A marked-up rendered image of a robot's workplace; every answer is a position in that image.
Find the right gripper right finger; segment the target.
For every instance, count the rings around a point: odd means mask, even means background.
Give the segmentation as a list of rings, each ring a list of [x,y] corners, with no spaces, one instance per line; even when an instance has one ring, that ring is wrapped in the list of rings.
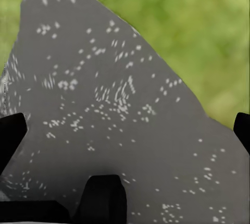
[[[250,115],[238,113],[233,131],[250,154]]]

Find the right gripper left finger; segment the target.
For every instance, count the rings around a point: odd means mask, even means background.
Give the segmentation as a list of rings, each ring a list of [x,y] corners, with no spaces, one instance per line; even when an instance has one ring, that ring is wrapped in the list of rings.
[[[0,118],[0,175],[26,133],[27,124],[23,113]]]

